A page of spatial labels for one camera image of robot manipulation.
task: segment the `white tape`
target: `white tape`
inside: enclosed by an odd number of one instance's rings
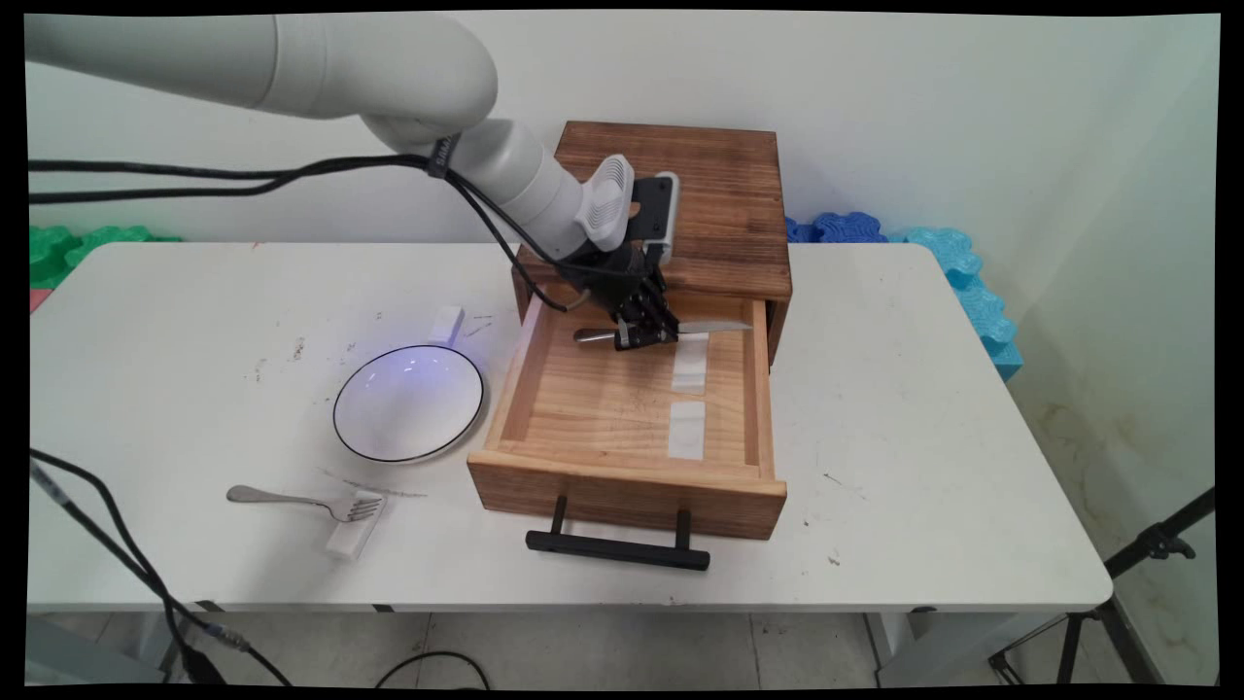
[[[680,460],[704,459],[703,402],[675,402],[669,405],[669,456]]]
[[[372,494],[371,491],[356,491],[355,499],[379,499],[381,505],[372,513],[372,517],[362,521],[355,521],[352,523],[337,523],[337,528],[332,531],[332,536],[328,537],[328,543],[325,548],[330,555],[340,560],[358,560],[358,556],[363,552],[363,546],[367,545],[367,538],[372,536],[372,530],[376,528],[376,521],[381,520],[384,513],[384,504],[387,500],[379,494]]]
[[[708,373],[707,332],[680,332],[674,343],[674,379],[671,389],[679,394],[704,395],[704,375]]]

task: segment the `black tripod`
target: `black tripod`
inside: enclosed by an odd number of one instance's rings
[[[1166,560],[1171,555],[1183,555],[1188,560],[1194,558],[1197,553],[1193,552],[1187,542],[1179,540],[1179,535],[1213,512],[1214,489],[1210,487],[1209,491],[1202,494],[1183,509],[1179,509],[1176,515],[1144,528],[1136,541],[1120,550],[1110,560],[1106,560],[1106,573],[1110,574],[1111,579],[1116,579],[1144,560]],[[1115,597],[1111,597],[1110,601],[1087,613],[1067,614],[1067,635],[1062,640],[1062,658],[1059,661],[1057,683],[1071,683],[1071,671],[1075,670],[1076,665],[1076,649],[1080,648],[1080,628],[1086,619],[1101,620],[1106,625],[1110,640],[1115,644],[1115,649],[1120,652],[1123,665],[1127,666],[1127,673],[1133,683],[1158,683],[1157,674],[1144,660],[1135,638],[1128,630],[1128,625],[1118,610]],[[1010,685],[1023,684],[1024,680],[1006,660],[1006,652],[1036,637],[1044,629],[1046,628],[1024,637],[990,656],[990,668],[998,671]]]

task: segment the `white foam block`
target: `white foam block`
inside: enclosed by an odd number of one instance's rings
[[[355,499],[379,499],[381,505],[376,509],[376,513],[367,520],[352,523],[337,523],[337,530],[332,531],[328,543],[325,545],[330,555],[340,560],[350,560],[351,562],[358,560],[358,556],[363,552],[363,546],[367,545],[367,538],[372,536],[376,522],[384,515],[384,506],[388,502],[384,496],[372,494],[371,491],[356,491]]]
[[[707,332],[680,332],[674,344],[674,379],[671,389],[679,394],[704,395],[704,375],[708,373]]]
[[[442,306],[440,311],[437,312],[437,320],[432,323],[428,342],[445,347],[453,344],[464,316],[462,306]]]
[[[703,402],[674,402],[669,405],[669,456],[680,460],[704,459]]]

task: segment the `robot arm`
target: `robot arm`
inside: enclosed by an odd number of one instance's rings
[[[486,118],[496,67],[448,17],[26,15],[25,40],[27,60],[188,97],[309,118],[360,114],[399,153],[430,155],[438,139],[459,134],[450,165],[554,260],[577,265],[557,269],[618,323],[620,348],[677,339],[658,266],[669,255],[677,177],[636,182],[626,158],[611,155],[580,183],[530,131]],[[629,203],[658,184],[664,246],[641,249],[628,241]]]

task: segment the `white wall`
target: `white wall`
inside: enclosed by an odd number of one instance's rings
[[[1020,323],[1028,367],[1013,394],[1103,555],[1208,486],[1217,16],[452,14],[496,58],[495,113],[550,147],[566,119],[775,131],[790,215],[860,209],[886,231],[973,235]],[[26,66],[26,109],[31,157],[272,168],[384,152],[357,119],[246,112],[45,66]],[[406,170],[251,199],[36,206],[31,223],[488,240],[457,195]],[[1072,418],[1074,431],[1060,423]],[[1204,681],[1217,669],[1212,528],[1197,537],[1195,563],[1147,564],[1120,589],[1163,670]]]
[[[1011,395],[1102,556],[1214,484],[1215,36],[1019,326]],[[1219,670],[1214,517],[1116,592],[1168,681]]]
[[[566,119],[778,132],[787,213],[871,211],[884,230],[957,225],[1023,313],[1202,51],[1204,17],[759,11],[452,12],[493,52],[495,113],[555,145]],[[284,167],[383,153],[358,119],[310,122],[26,67],[31,157]],[[1100,148],[1107,140],[1107,148]],[[1091,172],[1092,177],[1084,173]],[[37,187],[118,183],[37,175]],[[304,182],[258,199],[31,210],[32,223],[144,221],[192,239],[488,240],[414,172]]]

